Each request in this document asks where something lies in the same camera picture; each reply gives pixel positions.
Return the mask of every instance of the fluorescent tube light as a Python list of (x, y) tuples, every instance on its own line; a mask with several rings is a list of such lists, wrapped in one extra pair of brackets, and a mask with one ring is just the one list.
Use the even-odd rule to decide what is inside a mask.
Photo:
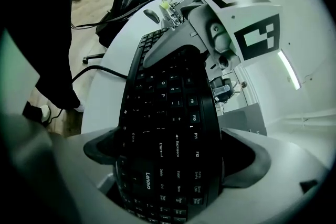
[(289, 73), (290, 79), (292, 80), (294, 87), (296, 90), (299, 90), (301, 88), (301, 84), (298, 80), (298, 77), (295, 75), (295, 72), (293, 70), (293, 67), (290, 65), (287, 57), (284, 55), (283, 51), (279, 51), (278, 55), (281, 59), (281, 61), (283, 62), (283, 64), (285, 65), (287, 72)]

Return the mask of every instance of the computer mouse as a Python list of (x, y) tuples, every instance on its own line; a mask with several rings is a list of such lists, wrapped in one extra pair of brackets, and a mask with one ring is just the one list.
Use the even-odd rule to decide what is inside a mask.
[(143, 13), (145, 13), (145, 15), (153, 20), (156, 24), (159, 24), (160, 23), (160, 18), (158, 17), (158, 15), (156, 14), (156, 12), (154, 12), (153, 10), (151, 9), (145, 9), (143, 11)]

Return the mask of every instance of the shoe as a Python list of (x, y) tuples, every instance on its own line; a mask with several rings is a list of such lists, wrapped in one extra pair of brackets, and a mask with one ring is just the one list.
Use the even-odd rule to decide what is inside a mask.
[(49, 120), (50, 118), (50, 114), (51, 114), (51, 111), (50, 111), (50, 108), (48, 105), (42, 105), (40, 106), (41, 110), (42, 110), (42, 118), (41, 118), (41, 121), (42, 123), (46, 122)]
[(76, 110), (79, 113), (83, 113), (84, 109), (85, 109), (85, 102), (83, 100), (80, 100), (79, 107), (75, 108), (74, 110)]

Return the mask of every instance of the floor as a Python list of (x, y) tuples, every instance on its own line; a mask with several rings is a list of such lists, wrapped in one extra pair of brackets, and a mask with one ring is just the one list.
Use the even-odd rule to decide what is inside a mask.
[[(71, 20), (74, 25), (98, 22), (112, 7), (113, 0), (81, 0), (72, 3)], [(69, 52), (69, 63), (74, 77), (82, 69), (89, 65), (97, 65), (101, 59), (92, 59), (88, 65), (82, 63), (84, 56), (100, 54), (106, 51), (99, 44), (96, 28), (84, 30), (72, 30), (72, 43)], [(81, 100), (86, 100), (95, 71), (91, 70), (78, 78), (73, 88)], [(35, 106), (47, 104), (51, 109), (51, 117), (57, 116), (59, 109), (46, 99), (37, 89), (31, 93), (30, 103)], [(79, 134), (81, 129), (82, 114), (72, 110), (63, 111), (60, 117), (53, 119), (47, 126), (47, 130), (61, 134), (65, 137)]]

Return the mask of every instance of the keyboard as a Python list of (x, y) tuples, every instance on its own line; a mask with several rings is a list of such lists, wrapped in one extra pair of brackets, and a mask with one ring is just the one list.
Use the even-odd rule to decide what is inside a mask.
[(199, 51), (185, 46), (144, 69), (166, 28), (144, 35), (120, 111), (114, 167), (125, 209), (150, 223), (185, 223), (218, 197), (221, 139)]

